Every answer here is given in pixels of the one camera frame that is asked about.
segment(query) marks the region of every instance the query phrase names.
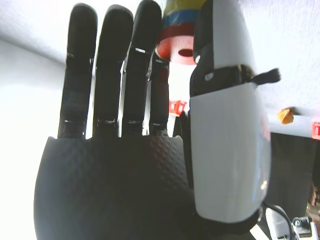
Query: black cable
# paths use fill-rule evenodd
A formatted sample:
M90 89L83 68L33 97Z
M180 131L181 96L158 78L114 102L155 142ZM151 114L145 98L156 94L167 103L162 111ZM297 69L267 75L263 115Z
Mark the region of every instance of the black cable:
M291 222L290 222L289 217L287 216L287 214L284 211L282 211L281 209L277 208L275 205L269 204L269 203L267 203L265 201L263 202L263 205L266 208L269 208L269 209L277 212L278 214L280 214L286 220L286 222L288 223L288 226L289 226L289 231L290 231L289 240L295 240L294 236L296 235L296 233L294 232L294 230L292 228Z

